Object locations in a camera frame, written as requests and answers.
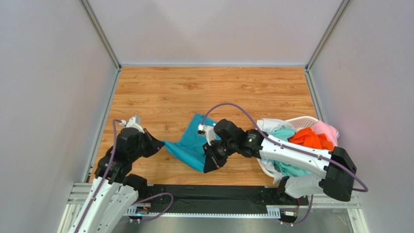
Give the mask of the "teal blue t-shirt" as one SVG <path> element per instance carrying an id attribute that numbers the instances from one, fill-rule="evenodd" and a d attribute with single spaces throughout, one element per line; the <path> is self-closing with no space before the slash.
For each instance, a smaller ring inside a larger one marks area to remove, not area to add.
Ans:
<path id="1" fill-rule="evenodd" d="M 195 114 L 188 124 L 180 140 L 171 142 L 164 140 L 164 148 L 176 159 L 202 173 L 209 173 L 205 170 L 206 155 L 204 145 L 207 138 L 198 134 L 198 127 L 202 123 L 204 115 Z"/>

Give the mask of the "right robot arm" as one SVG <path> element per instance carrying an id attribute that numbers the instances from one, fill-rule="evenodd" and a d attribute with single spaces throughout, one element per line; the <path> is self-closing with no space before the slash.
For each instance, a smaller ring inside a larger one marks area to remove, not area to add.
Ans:
<path id="1" fill-rule="evenodd" d="M 279 181 L 279 193 L 295 199 L 326 194 L 338 201 L 351 200 L 356 167 L 343 148 L 308 148 L 283 141 L 258 129 L 244 131 L 226 119 L 213 127 L 200 124 L 198 134 L 207 139 L 203 145 L 204 173 L 222 168 L 229 156 L 238 153 L 247 158 L 281 161 L 310 172 L 306 176 L 283 177 Z"/>

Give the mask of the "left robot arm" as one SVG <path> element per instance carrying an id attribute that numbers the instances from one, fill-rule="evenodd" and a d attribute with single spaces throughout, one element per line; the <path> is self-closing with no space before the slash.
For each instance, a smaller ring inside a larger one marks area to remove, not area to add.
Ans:
<path id="1" fill-rule="evenodd" d="M 112 232 L 127 209 L 147 193 L 147 179 L 131 173 L 133 163 L 163 147 L 146 129 L 122 129 L 98 162 L 88 197 L 68 232 Z"/>

